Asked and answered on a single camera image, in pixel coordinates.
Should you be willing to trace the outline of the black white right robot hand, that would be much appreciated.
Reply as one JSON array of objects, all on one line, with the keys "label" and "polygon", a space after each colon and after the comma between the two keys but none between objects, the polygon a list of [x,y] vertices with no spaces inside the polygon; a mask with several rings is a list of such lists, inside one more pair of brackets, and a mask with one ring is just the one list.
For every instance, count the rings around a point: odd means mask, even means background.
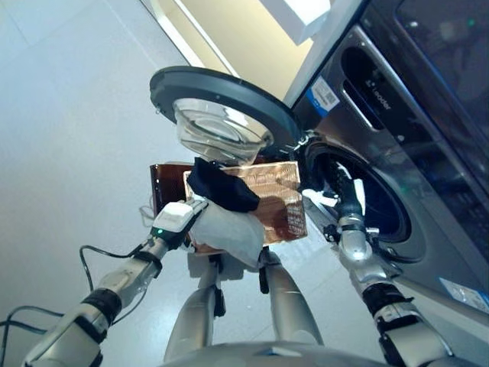
[{"label": "black white right robot hand", "polygon": [[314,204],[334,208],[338,216],[356,215],[363,218],[366,211],[366,199],[363,180],[353,178],[349,170],[341,163],[333,161],[326,170],[325,184],[332,194],[325,190],[307,188],[301,194]]}]

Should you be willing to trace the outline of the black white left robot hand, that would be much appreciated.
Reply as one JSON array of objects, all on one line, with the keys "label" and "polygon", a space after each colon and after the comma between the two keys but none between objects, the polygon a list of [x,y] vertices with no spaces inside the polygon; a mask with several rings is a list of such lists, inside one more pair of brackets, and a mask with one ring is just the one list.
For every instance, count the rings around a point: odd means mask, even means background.
[{"label": "black white left robot hand", "polygon": [[208,205],[207,200],[194,199],[168,203],[153,221],[151,236],[162,240],[168,250],[177,249]]}]

